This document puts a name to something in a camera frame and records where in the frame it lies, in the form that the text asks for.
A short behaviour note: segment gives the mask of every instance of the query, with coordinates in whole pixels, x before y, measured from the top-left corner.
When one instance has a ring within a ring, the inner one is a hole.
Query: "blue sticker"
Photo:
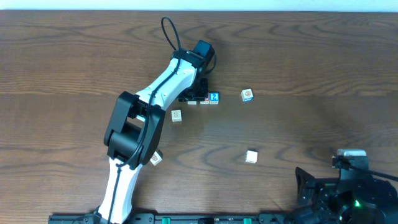
[[[247,101],[251,101],[251,100],[253,100],[253,97],[245,98],[243,101],[247,102]]]
[[[210,93],[210,100],[211,101],[218,101],[218,93]]]

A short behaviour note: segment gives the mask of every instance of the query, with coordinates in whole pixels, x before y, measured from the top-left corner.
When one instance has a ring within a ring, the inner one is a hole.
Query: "green connector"
[[[162,224],[170,224],[172,222],[171,218],[162,218]]]
[[[251,218],[244,218],[243,224],[251,224]]]

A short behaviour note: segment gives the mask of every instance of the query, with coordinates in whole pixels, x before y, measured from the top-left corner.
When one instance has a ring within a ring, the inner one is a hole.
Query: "sticker on cube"
[[[172,111],[173,122],[182,121],[181,110]]]
[[[207,97],[205,98],[205,100],[201,101],[200,104],[209,104],[209,100],[210,99],[210,93],[207,93]]]
[[[251,89],[242,90],[242,100],[244,102],[253,100],[253,92]]]
[[[246,157],[245,157],[244,160],[246,162],[256,163],[257,162],[257,152],[256,151],[252,151],[252,150],[248,150],[246,152]]]
[[[218,93],[210,93],[210,104],[218,104],[220,96]]]
[[[163,153],[160,150],[156,149],[150,161],[154,166],[156,166],[158,163],[162,161],[162,158],[163,158]]]

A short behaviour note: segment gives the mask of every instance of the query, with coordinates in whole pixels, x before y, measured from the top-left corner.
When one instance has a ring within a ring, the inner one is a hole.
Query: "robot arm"
[[[172,54],[166,70],[147,88],[135,95],[125,91],[119,96],[104,137],[110,157],[110,174],[104,201],[95,212],[95,223],[108,223],[111,207],[113,209],[110,223],[123,223],[127,219],[132,208],[132,193],[139,171],[149,162],[159,144],[165,111],[176,98],[188,101],[204,100],[207,97],[207,79],[203,78],[203,75],[214,53],[211,44],[202,40],[192,51],[183,50],[177,72],[155,93],[149,115],[147,111],[152,90],[175,70],[178,61],[177,51]],[[141,128],[130,123],[127,117],[141,121],[148,119],[146,135],[143,136]],[[141,138],[144,138],[143,146],[137,149]],[[126,162],[130,158],[130,163],[121,168],[118,180],[116,164]]]

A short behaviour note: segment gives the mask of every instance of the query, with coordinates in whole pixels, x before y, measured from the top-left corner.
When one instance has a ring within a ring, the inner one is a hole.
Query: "wooden table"
[[[116,98],[169,64],[164,15],[184,47],[213,44],[220,104],[171,105],[183,121],[167,111],[164,160],[142,169],[135,207],[291,210],[295,167],[336,177],[339,148],[365,149],[372,169],[398,175],[398,14],[1,11],[0,223],[101,204]],[[245,88],[254,101],[242,102]],[[248,149],[256,164],[244,162]]]

